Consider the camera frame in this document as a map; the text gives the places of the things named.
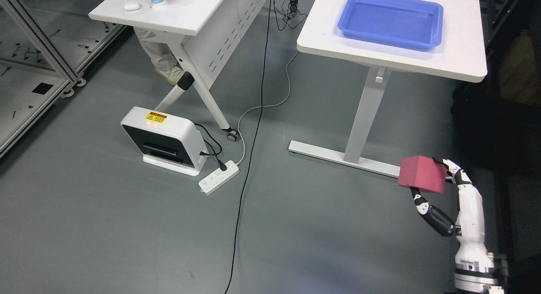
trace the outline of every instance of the robot finger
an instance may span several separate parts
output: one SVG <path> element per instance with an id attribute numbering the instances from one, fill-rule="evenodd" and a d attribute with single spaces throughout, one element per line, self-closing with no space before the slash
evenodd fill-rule
<path id="1" fill-rule="evenodd" d="M 466 172 L 453 161 L 440 158 L 432 159 L 434 160 L 434 162 L 440 163 L 447 168 L 448 174 L 452 175 L 452 177 L 454 178 L 453 183 L 456 183 L 457 185 L 472 184 L 470 177 L 468 177 Z"/>

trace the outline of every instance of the gray floor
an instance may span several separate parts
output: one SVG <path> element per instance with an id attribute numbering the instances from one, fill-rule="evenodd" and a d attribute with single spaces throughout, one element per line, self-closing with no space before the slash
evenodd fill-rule
<path id="1" fill-rule="evenodd" d="M 308 11 L 313 0 L 301 0 Z M 231 124 L 259 104 L 264 7 L 211 88 Z M 284 71 L 300 32 L 271 21 L 265 103 L 287 92 Z M 133 106 L 154 108 L 170 86 L 129 33 L 96 61 L 89 81 L 60 100 L 0 159 L 0 292 L 202 293 L 225 290 L 248 161 L 210 196 L 190 177 L 143 163 L 120 127 Z M 453 287 L 455 239 L 416 213 L 396 179 L 292 154 L 290 140 L 344 151 L 367 67 L 299 54 L 292 94 L 265 109 L 243 197 L 232 294 L 433 294 Z M 399 164 L 457 156 L 448 112 L 457 82 L 394 73 L 363 155 Z M 237 161 L 195 90 L 170 111 L 208 125 Z M 242 123 L 248 144 L 257 113 Z M 456 217 L 456 194 L 427 196 Z M 487 221 L 490 228 L 493 221 Z"/>

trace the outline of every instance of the pink foam cube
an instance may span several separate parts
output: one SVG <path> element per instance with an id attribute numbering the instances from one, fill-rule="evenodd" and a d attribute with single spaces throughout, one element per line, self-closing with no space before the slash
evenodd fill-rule
<path id="1" fill-rule="evenodd" d="M 419 188 L 421 192 L 443 194 L 447 169 L 431 158 L 416 155 L 402 159 L 398 185 Z"/>

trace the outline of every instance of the white table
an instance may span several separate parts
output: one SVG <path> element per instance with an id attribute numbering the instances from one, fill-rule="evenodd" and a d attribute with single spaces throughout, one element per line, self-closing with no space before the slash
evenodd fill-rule
<path id="1" fill-rule="evenodd" d="M 127 12 L 124 4 L 129 1 L 142 6 Z M 166 0 L 165 5 L 152 6 L 149 0 L 104 0 L 89 17 L 151 30 L 156 35 L 152 40 L 167 44 L 180 66 L 193 75 L 195 89 L 220 128 L 236 133 L 209 88 L 264 3 L 265 0 Z M 175 86 L 156 110 L 164 112 L 183 92 Z"/>
<path id="2" fill-rule="evenodd" d="M 291 152 L 398 178 L 400 167 L 360 157 L 392 69 L 468 82 L 481 82 L 487 74 L 479 0 L 423 1 L 444 8 L 441 44 L 426 52 L 345 38 L 337 26 L 347 0 L 315 0 L 297 49 L 370 69 L 346 151 L 291 141 Z"/>

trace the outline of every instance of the beige pants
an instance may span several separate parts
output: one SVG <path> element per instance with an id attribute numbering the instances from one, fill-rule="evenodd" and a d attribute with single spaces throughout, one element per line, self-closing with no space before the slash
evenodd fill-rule
<path id="1" fill-rule="evenodd" d="M 145 50 L 148 57 L 150 57 L 150 61 L 156 69 L 168 71 L 176 66 L 176 58 L 172 55 L 169 46 L 147 40 L 148 38 L 154 37 L 153 32 L 137 27 L 134 27 L 134 31 L 143 50 Z"/>

